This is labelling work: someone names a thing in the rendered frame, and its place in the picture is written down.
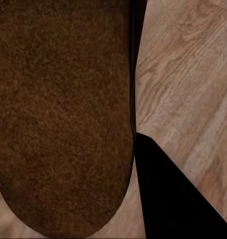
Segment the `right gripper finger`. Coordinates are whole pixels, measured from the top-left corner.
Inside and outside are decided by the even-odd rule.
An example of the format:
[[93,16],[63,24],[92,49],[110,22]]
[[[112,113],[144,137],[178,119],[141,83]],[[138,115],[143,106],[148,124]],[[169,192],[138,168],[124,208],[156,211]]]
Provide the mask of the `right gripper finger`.
[[146,239],[227,239],[227,222],[149,136],[134,153]]

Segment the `sandal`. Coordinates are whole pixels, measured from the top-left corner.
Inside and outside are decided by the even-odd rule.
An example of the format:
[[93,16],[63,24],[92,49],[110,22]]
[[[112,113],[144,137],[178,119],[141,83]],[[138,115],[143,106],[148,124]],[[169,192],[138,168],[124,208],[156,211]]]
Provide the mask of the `sandal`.
[[125,198],[146,6],[0,0],[0,192],[48,238],[89,237]]

